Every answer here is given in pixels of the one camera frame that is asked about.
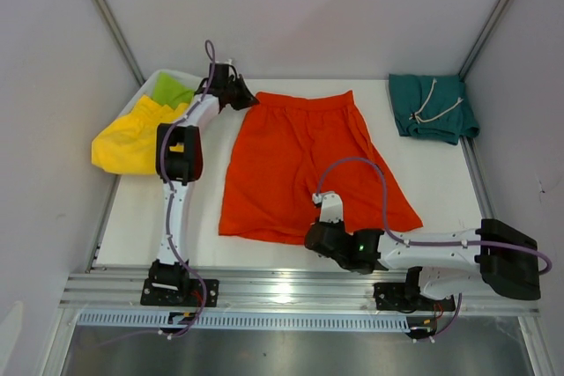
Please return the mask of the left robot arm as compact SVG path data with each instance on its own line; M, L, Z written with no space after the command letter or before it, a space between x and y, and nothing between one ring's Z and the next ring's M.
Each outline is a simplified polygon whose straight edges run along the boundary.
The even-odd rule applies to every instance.
M204 170L202 134L225 107L239 111L257 104L231 63L212 63L187 111L158 126L155 167L163 182L164 225L157 257L144 281L143 306L217 305L219 281L200 277L185 252L190 201Z

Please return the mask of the orange shorts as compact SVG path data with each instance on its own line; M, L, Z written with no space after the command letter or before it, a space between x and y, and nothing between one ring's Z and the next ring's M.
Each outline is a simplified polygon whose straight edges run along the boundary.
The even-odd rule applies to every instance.
M312 195L334 191L345 228L422 227L374 147L353 92L306 99L259 92L234 142L219 235L300 245L317 217Z

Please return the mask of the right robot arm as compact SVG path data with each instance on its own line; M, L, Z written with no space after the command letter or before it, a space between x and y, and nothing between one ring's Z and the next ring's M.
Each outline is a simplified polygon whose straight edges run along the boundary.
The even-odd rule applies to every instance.
M402 296L416 309L469 291L491 290L523 301L541 297L538 243L497 219L484 219L477 229L415 235L383 229L348 233L341 223L316 222L304 246L361 275L406 272Z

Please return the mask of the teal green shorts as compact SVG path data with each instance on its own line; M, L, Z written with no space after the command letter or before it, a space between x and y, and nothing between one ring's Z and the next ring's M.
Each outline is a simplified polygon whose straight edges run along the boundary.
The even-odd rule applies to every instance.
M456 145L479 135L466 85L457 75L390 74L388 88L400 136Z

